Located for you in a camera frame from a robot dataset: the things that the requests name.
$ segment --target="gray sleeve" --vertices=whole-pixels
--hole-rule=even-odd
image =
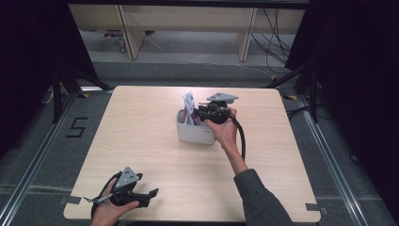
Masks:
[[[293,225],[279,200],[267,190],[255,169],[245,170],[234,177],[243,199],[247,226]]]

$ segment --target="hand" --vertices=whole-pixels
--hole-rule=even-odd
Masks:
[[[229,107],[230,112],[237,115],[237,110]],[[236,146],[237,126],[232,119],[228,118],[223,124],[216,124],[210,120],[205,120],[205,124],[214,132],[215,139],[222,145],[226,152]]]
[[[117,179],[114,179],[111,183],[109,183],[103,196],[106,196],[109,193],[111,193],[111,189],[116,182]],[[138,201],[129,202],[123,206],[116,206],[110,200],[106,200],[103,203],[100,203],[99,206],[97,207],[97,210],[94,213],[90,225],[113,226],[124,213],[133,210],[138,206],[139,206]]]

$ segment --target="black tape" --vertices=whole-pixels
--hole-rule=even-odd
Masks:
[[[80,197],[75,197],[75,196],[68,196],[68,197],[62,197],[61,200],[59,201],[60,204],[79,204],[82,198]]]

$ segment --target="wooden table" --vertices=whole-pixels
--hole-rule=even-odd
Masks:
[[[196,105],[217,92],[239,96],[231,107],[244,128],[246,162],[257,170],[296,222],[317,222],[316,203],[279,93],[274,89],[117,87],[77,178],[72,196],[94,198],[106,181],[126,166],[143,173],[135,192],[159,187],[148,208],[122,216],[128,220],[245,221],[231,165],[220,144],[178,139],[176,114],[182,96]],[[237,144],[241,142],[237,133]],[[90,218],[91,203],[67,204],[65,218]]]

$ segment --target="gray carpet floor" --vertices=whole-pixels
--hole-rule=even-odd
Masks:
[[[192,86],[259,88],[271,83],[269,74],[277,77],[289,72],[284,68],[216,66],[212,64],[127,64],[94,63],[100,79],[110,86]],[[79,81],[82,86],[91,86]],[[294,94],[295,80],[280,86],[281,95]],[[11,225],[88,225],[86,221],[71,221],[63,217],[62,197],[68,196],[83,165],[88,148],[96,133],[111,94],[89,94],[77,98],[62,124],[50,152],[28,190]],[[286,110],[299,108],[298,101],[282,100]],[[361,165],[352,161],[350,148],[326,108],[318,108],[319,126],[343,174],[359,200],[370,225],[396,225],[368,179]],[[86,127],[81,137],[70,138],[78,131],[70,127],[76,117],[88,118],[76,126]],[[41,108],[21,136],[21,146],[10,150],[0,162],[0,206],[3,207],[22,178],[25,169],[44,139],[53,119],[52,103]],[[290,120],[299,151],[309,175],[316,200],[326,210],[319,225],[354,225],[343,199],[321,155],[303,113]],[[155,225],[135,223],[134,225]],[[314,225],[297,223],[296,225]]]

